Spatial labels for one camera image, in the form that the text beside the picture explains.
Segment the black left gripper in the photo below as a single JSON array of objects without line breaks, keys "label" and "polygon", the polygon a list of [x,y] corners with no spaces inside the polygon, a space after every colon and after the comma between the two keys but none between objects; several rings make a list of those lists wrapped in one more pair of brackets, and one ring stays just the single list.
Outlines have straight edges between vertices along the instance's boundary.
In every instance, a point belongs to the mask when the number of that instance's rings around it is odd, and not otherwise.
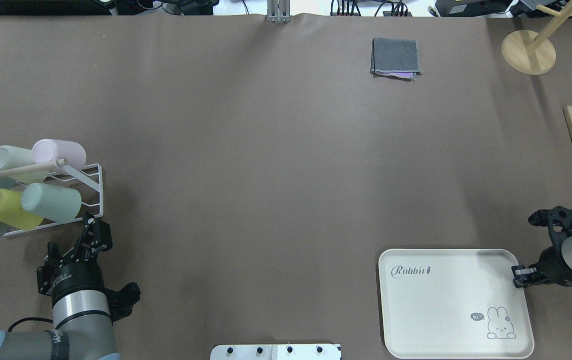
[{"label": "black left gripper", "polygon": [[44,264],[36,271],[37,291],[53,301],[79,291],[104,290],[97,255],[112,248],[111,227],[91,214],[84,214],[83,223],[82,234],[66,253],[60,253],[58,243],[48,242]]}]

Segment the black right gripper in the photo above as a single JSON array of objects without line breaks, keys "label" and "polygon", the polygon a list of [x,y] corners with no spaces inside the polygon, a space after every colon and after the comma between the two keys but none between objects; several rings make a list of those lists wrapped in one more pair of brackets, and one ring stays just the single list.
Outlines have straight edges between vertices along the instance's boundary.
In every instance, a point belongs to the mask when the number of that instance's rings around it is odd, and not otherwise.
[{"label": "black right gripper", "polygon": [[533,267],[526,268],[523,265],[511,267],[514,277],[530,277],[532,280],[513,278],[513,285],[517,289],[525,289],[531,285],[552,285],[572,287],[572,271],[558,255],[553,246],[544,249],[539,256],[538,262]]}]

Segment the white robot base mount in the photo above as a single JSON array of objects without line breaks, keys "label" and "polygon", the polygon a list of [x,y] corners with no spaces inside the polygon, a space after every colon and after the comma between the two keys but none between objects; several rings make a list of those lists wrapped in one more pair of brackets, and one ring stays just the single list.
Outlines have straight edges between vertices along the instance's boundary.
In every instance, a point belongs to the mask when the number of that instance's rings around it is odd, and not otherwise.
[{"label": "white robot base mount", "polygon": [[341,360],[341,345],[330,343],[220,344],[211,360]]}]

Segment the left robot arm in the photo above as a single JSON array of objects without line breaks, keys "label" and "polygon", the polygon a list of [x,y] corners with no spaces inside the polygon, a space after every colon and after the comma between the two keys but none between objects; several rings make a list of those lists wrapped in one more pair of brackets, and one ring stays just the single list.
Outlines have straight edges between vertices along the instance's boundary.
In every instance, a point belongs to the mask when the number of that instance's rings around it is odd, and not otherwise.
[{"label": "left robot arm", "polygon": [[112,248],[110,226],[84,214],[84,230],[65,254],[48,244],[37,269],[39,292],[52,297],[53,328],[40,332],[0,330],[0,360],[118,360],[113,314],[100,252]]}]

